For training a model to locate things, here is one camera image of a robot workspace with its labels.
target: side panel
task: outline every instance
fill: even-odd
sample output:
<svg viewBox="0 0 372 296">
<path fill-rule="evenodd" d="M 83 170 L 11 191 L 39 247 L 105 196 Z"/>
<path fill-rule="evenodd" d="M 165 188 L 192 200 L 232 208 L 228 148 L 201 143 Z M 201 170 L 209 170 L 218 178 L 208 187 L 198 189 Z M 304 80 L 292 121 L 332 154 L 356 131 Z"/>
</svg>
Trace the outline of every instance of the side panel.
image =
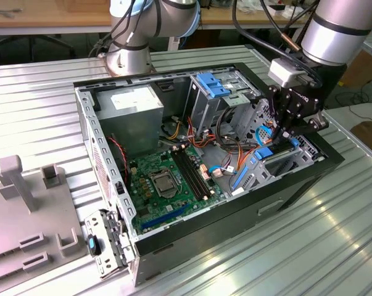
<svg viewBox="0 0 372 296">
<path fill-rule="evenodd" d="M 134 283 L 136 285 L 142 284 L 144 281 L 255 226 L 258 222 L 274 215 L 291 197 L 301 196 L 305 192 L 304 184 L 310 184 L 314 180 L 314 177 L 310 177 L 301 183 L 280 190 L 259 202 L 142 256 L 139 259 L 138 273 L 134 274 Z M 249 194 L 247 197 L 254 198 L 253 194 Z"/>
</svg>

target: robotic arm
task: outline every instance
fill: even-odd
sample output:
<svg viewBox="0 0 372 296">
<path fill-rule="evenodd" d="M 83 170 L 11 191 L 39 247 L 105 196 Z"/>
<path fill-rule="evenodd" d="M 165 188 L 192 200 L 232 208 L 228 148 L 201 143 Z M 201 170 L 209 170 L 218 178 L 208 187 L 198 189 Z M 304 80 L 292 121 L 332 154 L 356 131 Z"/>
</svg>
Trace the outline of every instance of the robotic arm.
<svg viewBox="0 0 372 296">
<path fill-rule="evenodd" d="M 316 88 L 297 63 L 282 57 L 272 61 L 268 75 L 280 85 L 270 86 L 267 95 L 276 120 L 274 142 L 328 127 L 321 116 L 324 101 L 371 29 L 372 0 L 320 1 L 302 40 L 302 51 L 293 56 L 320 76 L 322 87 Z M 311 115 L 305 125 L 301 119 Z"/>
<path fill-rule="evenodd" d="M 260 2 L 280 31 L 263 0 Z M 301 46 L 281 32 L 295 49 L 293 54 L 242 29 L 236 20 L 236 4 L 234 0 L 237 30 L 281 56 L 272 60 L 268 74 L 279 86 L 269 86 L 266 94 L 275 118 L 273 142 L 327 128 L 321 115 L 324 101 L 372 29 L 372 0 L 321 0 Z M 200 7 L 197 0 L 112 0 L 110 14 L 112 41 L 105 59 L 113 75 L 123 76 L 151 71 L 149 38 L 191 35 L 199 25 Z M 305 124 L 303 118 L 309 116 L 312 118 Z"/>
<path fill-rule="evenodd" d="M 200 6 L 197 0 L 112 0 L 110 14 L 114 30 L 105 58 L 112 74 L 125 76 L 151 71 L 151 37 L 191 35 L 199 25 Z"/>
</svg>

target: motherboard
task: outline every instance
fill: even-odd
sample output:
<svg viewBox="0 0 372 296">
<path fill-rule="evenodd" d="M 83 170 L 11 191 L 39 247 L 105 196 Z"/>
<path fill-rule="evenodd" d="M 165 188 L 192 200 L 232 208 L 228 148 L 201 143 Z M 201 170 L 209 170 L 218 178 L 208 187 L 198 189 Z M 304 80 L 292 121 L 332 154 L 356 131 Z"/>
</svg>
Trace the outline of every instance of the motherboard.
<svg viewBox="0 0 372 296">
<path fill-rule="evenodd" d="M 226 199 L 204 174 L 204 164 L 192 146 L 136 158 L 130 167 L 129 193 L 137 212 L 133 226 L 138 234 Z"/>
</svg>

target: slot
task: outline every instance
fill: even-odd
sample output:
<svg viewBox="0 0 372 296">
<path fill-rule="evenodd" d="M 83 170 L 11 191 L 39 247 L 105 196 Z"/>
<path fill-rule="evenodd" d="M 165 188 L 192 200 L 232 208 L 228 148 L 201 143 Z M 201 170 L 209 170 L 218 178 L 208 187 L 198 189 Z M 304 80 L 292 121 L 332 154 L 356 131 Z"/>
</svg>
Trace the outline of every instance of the slot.
<svg viewBox="0 0 372 296">
<path fill-rule="evenodd" d="M 21 246 L 22 246 L 22 245 L 26 245 L 27 243 L 29 243 L 29 242 L 33 242 L 33 241 L 36 241 L 36 240 L 38 240 L 38 239 L 40 239 L 40 236 L 39 236 L 39 235 L 36 235 L 36 236 L 30 237 L 30 238 L 28 238 L 28 239 L 22 240 L 22 241 L 20 242 L 20 245 L 21 245 Z"/>
<path fill-rule="evenodd" d="M 23 265 L 24 266 L 30 265 L 32 263 L 35 263 L 35 262 L 39 261 L 39 260 L 42 260 L 43 258 L 44 258 L 43 255 L 36 256 L 36 257 L 34 257 L 32 259 L 29 259 L 28 261 L 24 261 L 23 262 Z"/>
<path fill-rule="evenodd" d="M 175 161 L 180 173 L 183 175 L 197 200 L 202 200 L 204 196 L 211 196 L 210 191 L 184 151 L 172 152 L 172 159 Z"/>
<path fill-rule="evenodd" d="M 148 222 L 145 222 L 143 223 L 141 226 L 142 226 L 142 229 L 144 228 L 149 228 L 149 227 L 153 227 L 157 224 L 160 224 L 160 223 L 163 223 L 165 222 L 166 220 L 169 220 L 169 219 L 172 219 L 174 217 L 177 217 L 177 216 L 180 216 L 181 214 L 184 213 L 184 211 L 189 207 L 190 205 L 183 205 L 181 208 L 175 210 L 175 211 L 172 211 L 170 213 L 167 213 L 166 215 L 164 216 L 161 216 L 161 217 L 158 217 L 156 219 L 153 219 L 153 220 L 150 220 Z"/>
</svg>

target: orange wire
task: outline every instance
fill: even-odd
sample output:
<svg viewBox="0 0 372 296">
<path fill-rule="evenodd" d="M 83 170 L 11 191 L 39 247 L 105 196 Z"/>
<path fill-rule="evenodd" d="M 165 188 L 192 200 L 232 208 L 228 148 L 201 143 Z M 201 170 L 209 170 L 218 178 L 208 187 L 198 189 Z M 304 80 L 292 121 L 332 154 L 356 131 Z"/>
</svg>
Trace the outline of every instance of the orange wire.
<svg viewBox="0 0 372 296">
<path fill-rule="evenodd" d="M 120 150 L 122 156 L 123 156 L 123 160 L 124 160 L 124 169 L 125 169 L 125 180 L 124 180 L 124 183 L 126 184 L 126 179 L 128 177 L 128 172 L 126 171 L 126 158 L 125 158 L 125 154 L 124 154 L 124 151 L 123 151 L 123 147 L 118 143 L 116 142 L 114 139 L 112 139 L 111 137 L 108 137 L 109 140 L 111 140 L 116 146 L 117 148 Z"/>
</svg>

